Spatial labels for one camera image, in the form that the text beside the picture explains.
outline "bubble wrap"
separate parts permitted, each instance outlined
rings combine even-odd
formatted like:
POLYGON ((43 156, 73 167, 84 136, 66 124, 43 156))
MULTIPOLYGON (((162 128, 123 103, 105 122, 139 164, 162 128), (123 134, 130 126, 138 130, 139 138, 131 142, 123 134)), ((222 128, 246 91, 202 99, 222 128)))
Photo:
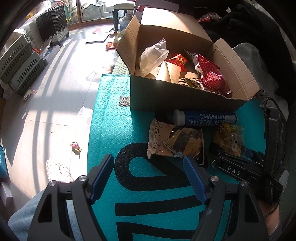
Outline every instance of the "bubble wrap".
MULTIPOLYGON (((93 211, 108 241, 189 240, 205 206, 196 200, 184 177, 181 159, 156 156, 152 164, 146 160, 149 126, 155 115, 131 111, 129 96, 129 75, 102 75, 87 170, 98 165, 106 153, 114 156, 115 168, 93 211)), ((209 172, 219 171, 209 167, 209 172)), ((224 181, 232 179, 219 174, 224 181)), ((229 206, 226 201, 215 240, 223 236, 229 206)))

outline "tile floor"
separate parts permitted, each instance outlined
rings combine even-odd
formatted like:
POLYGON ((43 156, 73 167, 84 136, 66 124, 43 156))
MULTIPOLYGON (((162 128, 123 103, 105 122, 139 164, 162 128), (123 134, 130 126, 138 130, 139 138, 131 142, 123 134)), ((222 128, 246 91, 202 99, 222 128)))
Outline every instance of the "tile floor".
POLYGON ((32 85, 36 94, 27 101, 13 95, 6 103, 0 138, 14 197, 12 212, 46 187, 49 158, 63 160, 73 179, 86 174, 86 155, 78 159, 69 144, 79 110, 94 106, 102 75, 106 43, 85 44, 97 27, 70 31, 72 40, 32 85))

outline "red snack package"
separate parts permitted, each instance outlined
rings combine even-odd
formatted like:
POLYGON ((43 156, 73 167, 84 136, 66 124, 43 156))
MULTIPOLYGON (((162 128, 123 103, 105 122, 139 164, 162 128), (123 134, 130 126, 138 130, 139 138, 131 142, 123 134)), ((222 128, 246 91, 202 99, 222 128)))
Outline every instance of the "red snack package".
POLYGON ((219 94, 231 98, 232 92, 226 84, 225 77, 220 70, 217 69, 217 65, 213 64, 200 54, 198 55, 198 63, 204 73, 204 77, 202 78, 203 83, 217 91, 219 94))
POLYGON ((165 61, 180 66, 181 71, 186 71, 184 65, 186 64, 187 59, 185 59, 185 57, 181 54, 177 54, 175 57, 172 57, 170 59, 167 58, 165 61))

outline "stacked plastic basket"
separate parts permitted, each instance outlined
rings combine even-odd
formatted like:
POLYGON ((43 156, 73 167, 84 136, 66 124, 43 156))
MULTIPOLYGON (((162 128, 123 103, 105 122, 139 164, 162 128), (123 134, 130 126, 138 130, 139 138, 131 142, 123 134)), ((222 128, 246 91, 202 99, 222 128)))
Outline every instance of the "stacked plastic basket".
POLYGON ((32 51, 31 42, 25 35, 20 36, 0 59, 0 79, 21 96, 42 70, 42 59, 32 51))

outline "blue tube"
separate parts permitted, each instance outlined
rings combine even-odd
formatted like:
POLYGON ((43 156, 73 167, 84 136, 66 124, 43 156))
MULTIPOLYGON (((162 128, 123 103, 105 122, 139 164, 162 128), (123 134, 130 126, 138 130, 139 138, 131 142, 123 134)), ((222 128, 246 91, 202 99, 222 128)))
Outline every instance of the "blue tube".
POLYGON ((237 116, 234 113, 174 111, 174 125, 176 126, 219 126, 227 123, 235 125, 237 116))

